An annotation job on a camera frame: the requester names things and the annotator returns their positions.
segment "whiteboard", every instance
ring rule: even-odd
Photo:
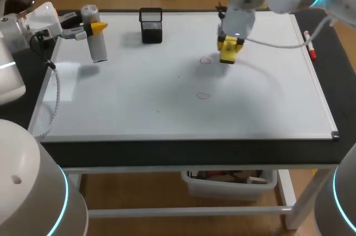
[[[245,42],[235,64],[219,62],[217,13],[164,13],[163,42],[141,43],[138,13],[102,13],[108,61],[87,41],[58,40],[61,103],[43,141],[332,139],[337,130],[306,48]],[[257,12],[250,38],[301,43],[293,15]],[[50,70],[30,130],[50,123]]]

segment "metal frame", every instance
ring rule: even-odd
[[[139,208],[139,209],[100,209],[89,210],[90,218],[138,218],[138,217],[195,217],[222,215],[286,215],[287,229],[298,229],[313,209],[315,198],[330,172],[336,165],[250,165],[250,166],[137,166],[114,168],[64,168],[69,178],[78,186],[82,174],[114,174],[133,172],[162,172],[214,169],[278,169],[278,186],[284,206],[227,206],[227,207],[187,207],[187,208]],[[314,175],[298,200],[295,198],[288,169],[321,168]]]

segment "cable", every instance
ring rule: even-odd
[[[291,45],[291,46],[281,46],[281,45],[274,45],[274,44],[270,44],[270,43],[265,43],[265,42],[261,42],[261,41],[257,41],[257,40],[252,40],[250,38],[245,38],[245,40],[247,41],[251,41],[257,44],[261,44],[264,46],[269,46],[269,47],[274,47],[274,48],[300,48],[303,46],[308,45],[314,38],[317,37],[317,35],[319,34],[319,32],[322,30],[323,26],[332,19],[331,16],[325,16],[320,23],[318,24],[318,26],[316,27],[316,29],[314,30],[313,34],[310,36],[310,38],[308,40],[306,40],[305,42],[303,42],[302,44],[298,44],[298,45]]]
[[[48,128],[47,128],[46,131],[44,131],[43,133],[40,133],[40,134],[38,134],[38,135],[35,135],[35,136],[34,136],[35,139],[37,139],[37,138],[39,138],[39,137],[46,136],[46,135],[51,131],[53,125],[54,125],[55,122],[56,122],[56,118],[57,118],[57,115],[58,115],[58,108],[59,108],[59,106],[60,106],[60,97],[61,97],[61,80],[60,80],[60,76],[59,76],[59,74],[58,74],[58,71],[57,71],[57,69],[56,69],[56,65],[55,65],[52,61],[50,61],[50,60],[48,60],[48,59],[45,59],[45,55],[44,55],[44,53],[43,53],[43,49],[42,49],[42,48],[41,48],[41,51],[42,51],[41,53],[38,52],[38,51],[35,49],[35,47],[33,46],[32,43],[33,43],[33,39],[34,39],[36,36],[39,38],[39,40],[43,40],[43,37],[41,37],[41,35],[33,35],[33,36],[30,38],[30,40],[29,40],[29,48],[30,48],[35,54],[37,54],[37,55],[39,56],[39,58],[41,58],[41,60],[42,60],[45,64],[47,64],[47,65],[53,70],[53,73],[54,73],[54,75],[55,75],[55,77],[56,77],[56,82],[57,82],[57,95],[56,95],[55,111],[53,112],[51,123],[50,123],[50,125],[48,126]]]
[[[56,76],[56,81],[57,81],[57,95],[56,95],[55,111],[53,112],[52,120],[51,120],[51,123],[48,126],[47,130],[45,132],[43,132],[43,133],[40,133],[40,134],[34,136],[35,139],[37,139],[39,137],[44,137],[51,131],[53,125],[56,122],[56,118],[57,118],[57,115],[58,115],[58,108],[60,106],[60,98],[61,98],[61,80],[60,80],[60,76],[58,74],[57,69],[53,69],[53,73]]]

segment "yellow object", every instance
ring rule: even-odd
[[[96,22],[96,23],[91,23],[90,26],[93,31],[93,35],[95,36],[101,33],[101,31],[103,31],[107,27],[107,23]]]
[[[221,49],[223,48],[223,45],[224,45],[224,42],[221,42],[221,41],[217,41],[217,50],[218,51],[221,51]]]
[[[236,60],[236,54],[241,48],[242,45],[238,45],[238,39],[236,37],[226,36],[224,42],[222,43],[222,48],[220,49],[220,62],[234,63]]]

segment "white cable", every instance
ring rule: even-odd
[[[57,69],[53,69],[53,73],[55,74],[56,77],[56,81],[57,81],[57,97],[56,97],[56,105],[55,105],[55,111],[52,115],[52,120],[50,125],[48,126],[47,130],[41,134],[38,134],[36,136],[34,136],[35,139],[39,138],[39,137],[43,137],[46,136],[52,129],[53,125],[56,122],[56,118],[57,118],[57,114],[58,114],[58,108],[60,106],[60,94],[61,94],[61,82],[60,82],[60,76],[58,74]]]
[[[265,42],[261,42],[261,41],[257,41],[257,40],[252,40],[250,38],[246,38],[245,40],[251,41],[251,42],[254,42],[254,43],[257,43],[257,44],[273,47],[273,48],[300,48],[300,47],[303,47],[305,45],[308,45],[314,38],[316,38],[317,35],[319,34],[319,32],[322,30],[323,26],[331,19],[332,19],[331,16],[325,16],[322,19],[322,21],[318,24],[318,26],[316,27],[316,29],[314,30],[314,32],[310,36],[310,38],[307,41],[303,42],[302,44],[298,44],[298,45],[291,45],[291,46],[283,46],[282,45],[281,46],[281,45],[274,45],[274,44],[265,43]]]

